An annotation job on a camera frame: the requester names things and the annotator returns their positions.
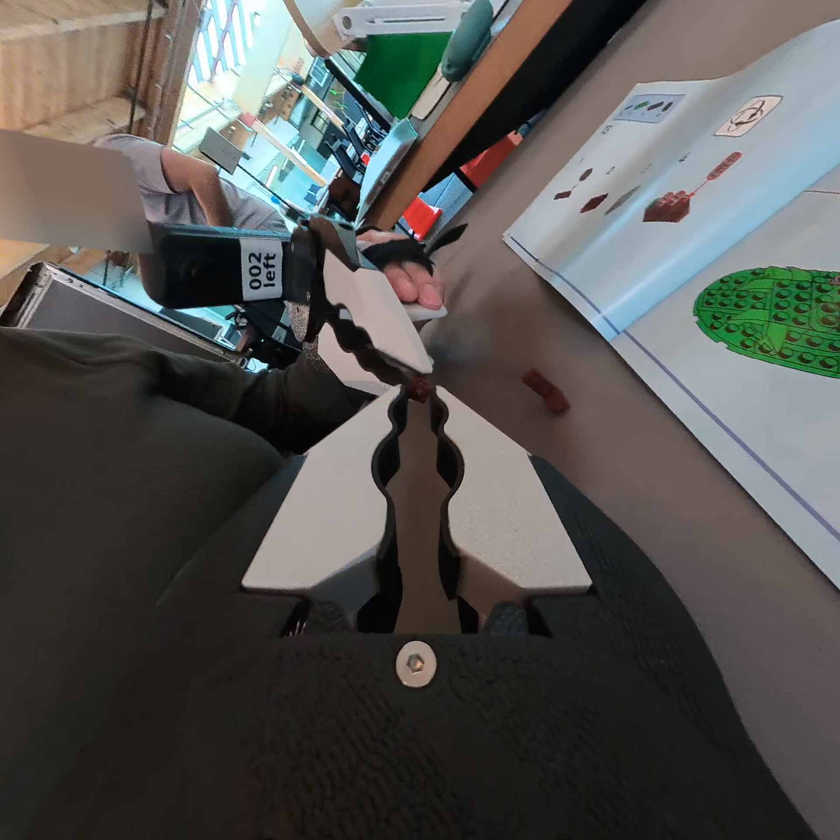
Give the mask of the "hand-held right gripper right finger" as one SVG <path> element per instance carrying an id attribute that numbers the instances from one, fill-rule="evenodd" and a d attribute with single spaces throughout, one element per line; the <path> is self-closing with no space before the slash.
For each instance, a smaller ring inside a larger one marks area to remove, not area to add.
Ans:
<path id="1" fill-rule="evenodd" d="M 592 588 L 529 451 L 438 386 L 430 397 L 440 511 L 438 572 L 462 621 L 499 604 L 584 595 Z"/>

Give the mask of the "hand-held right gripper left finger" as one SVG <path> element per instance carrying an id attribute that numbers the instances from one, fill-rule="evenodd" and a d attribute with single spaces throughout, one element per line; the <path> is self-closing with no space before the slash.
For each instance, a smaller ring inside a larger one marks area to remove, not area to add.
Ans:
<path id="1" fill-rule="evenodd" d="M 407 396 L 388 389 L 294 463 L 294 478 L 241 585 L 397 617 L 403 576 L 387 487 L 401 465 Z"/>

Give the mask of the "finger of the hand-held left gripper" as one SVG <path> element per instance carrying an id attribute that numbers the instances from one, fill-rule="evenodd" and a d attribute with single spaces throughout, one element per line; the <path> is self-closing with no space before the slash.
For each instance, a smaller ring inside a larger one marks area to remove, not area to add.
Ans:
<path id="1" fill-rule="evenodd" d="M 428 377 L 433 362 L 388 279 L 376 269 L 351 269 L 327 253 L 323 285 L 332 306 L 332 325 L 341 349 L 388 385 L 409 386 L 414 375 Z"/>
<path id="2" fill-rule="evenodd" d="M 379 380 L 374 373 L 366 371 L 352 353 L 341 349 L 329 323 L 322 326 L 317 345 L 319 358 L 345 386 L 370 396 L 381 396 L 398 388 Z"/>

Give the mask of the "person's left forearm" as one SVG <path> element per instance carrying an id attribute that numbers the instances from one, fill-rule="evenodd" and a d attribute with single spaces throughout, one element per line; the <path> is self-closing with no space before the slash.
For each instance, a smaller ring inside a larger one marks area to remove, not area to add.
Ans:
<path id="1" fill-rule="evenodd" d="M 305 355 L 282 371 L 249 373 L 233 364 L 219 369 L 229 418 L 283 455 L 307 452 L 375 399 Z"/>

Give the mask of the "teal rounded arm base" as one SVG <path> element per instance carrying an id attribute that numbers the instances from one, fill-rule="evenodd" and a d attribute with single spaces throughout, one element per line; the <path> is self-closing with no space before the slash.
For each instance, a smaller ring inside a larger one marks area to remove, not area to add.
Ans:
<path id="1" fill-rule="evenodd" d="M 474 1 L 469 5 L 442 56 L 439 67 L 442 78 L 448 82 L 464 78 L 489 45 L 493 22 L 490 1 Z"/>

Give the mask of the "person's left hand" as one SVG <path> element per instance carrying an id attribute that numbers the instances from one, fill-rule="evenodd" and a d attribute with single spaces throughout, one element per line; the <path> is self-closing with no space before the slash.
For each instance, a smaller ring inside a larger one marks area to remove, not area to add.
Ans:
<path id="1" fill-rule="evenodd" d="M 391 241 L 413 241 L 412 237 L 399 232 L 370 229 L 357 235 L 360 251 Z M 438 268 L 429 273 L 424 267 L 412 262 L 392 262 L 380 269 L 391 284 L 395 294 L 403 303 L 416 303 L 429 309 L 439 310 L 445 303 L 445 284 Z"/>

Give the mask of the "silver metal case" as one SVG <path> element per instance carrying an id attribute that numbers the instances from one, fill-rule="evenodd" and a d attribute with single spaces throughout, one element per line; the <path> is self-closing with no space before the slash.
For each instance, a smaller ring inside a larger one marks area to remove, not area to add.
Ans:
<path id="1" fill-rule="evenodd" d="M 226 360 L 241 367 L 247 362 L 234 350 L 186 325 L 47 262 L 38 262 L 26 270 L 10 302 L 2 308 L 1 325 L 10 329 L 119 335 L 206 360 Z"/>

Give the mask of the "grey tray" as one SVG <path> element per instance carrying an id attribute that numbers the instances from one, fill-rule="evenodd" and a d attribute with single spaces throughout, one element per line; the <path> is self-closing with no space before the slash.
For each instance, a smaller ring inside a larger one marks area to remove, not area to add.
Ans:
<path id="1" fill-rule="evenodd" d="M 360 186 L 360 200 L 356 223 L 370 210 L 382 189 L 394 175 L 408 152 L 414 147 L 418 134 L 410 119 L 402 119 L 392 126 L 378 151 L 366 165 Z"/>

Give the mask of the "orange box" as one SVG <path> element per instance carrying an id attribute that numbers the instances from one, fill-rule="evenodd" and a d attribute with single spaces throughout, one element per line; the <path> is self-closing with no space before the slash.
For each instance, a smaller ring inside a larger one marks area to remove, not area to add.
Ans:
<path id="1" fill-rule="evenodd" d="M 510 132 L 477 157 L 462 165 L 458 173 L 465 179 L 464 183 L 469 183 L 468 189 L 475 191 L 487 183 L 521 141 L 522 136 L 519 132 Z"/>

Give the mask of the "person's olive clothed torso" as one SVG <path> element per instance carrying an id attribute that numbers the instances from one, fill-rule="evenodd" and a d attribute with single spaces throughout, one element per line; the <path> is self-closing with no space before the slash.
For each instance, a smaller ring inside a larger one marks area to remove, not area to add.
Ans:
<path id="1" fill-rule="evenodd" d="M 266 440 L 310 372 L 2 329 L 2 838 L 90 738 L 163 589 L 279 466 Z"/>

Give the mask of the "wooden table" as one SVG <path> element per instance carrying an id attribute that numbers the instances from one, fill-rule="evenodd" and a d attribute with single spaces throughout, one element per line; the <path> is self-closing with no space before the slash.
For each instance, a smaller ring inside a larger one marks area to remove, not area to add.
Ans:
<path id="1" fill-rule="evenodd" d="M 441 176 L 551 107 L 585 42 L 591 2 L 507 2 L 500 28 L 466 77 L 424 119 L 418 139 L 385 182 L 363 220 L 391 228 L 411 201 Z"/>

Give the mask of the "green cardboard box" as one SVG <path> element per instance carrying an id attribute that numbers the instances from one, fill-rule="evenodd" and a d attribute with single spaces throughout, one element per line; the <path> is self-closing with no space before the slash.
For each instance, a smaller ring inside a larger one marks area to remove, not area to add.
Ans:
<path id="1" fill-rule="evenodd" d="M 355 83 L 394 118 L 404 119 L 434 77 L 450 37 L 450 33 L 369 36 Z"/>

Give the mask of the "toy brick instruction booklet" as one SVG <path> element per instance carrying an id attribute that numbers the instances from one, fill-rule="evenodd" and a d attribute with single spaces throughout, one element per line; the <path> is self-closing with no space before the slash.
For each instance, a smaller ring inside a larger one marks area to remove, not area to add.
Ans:
<path id="1" fill-rule="evenodd" d="M 636 84 L 503 235 L 835 586 L 838 46 Z"/>

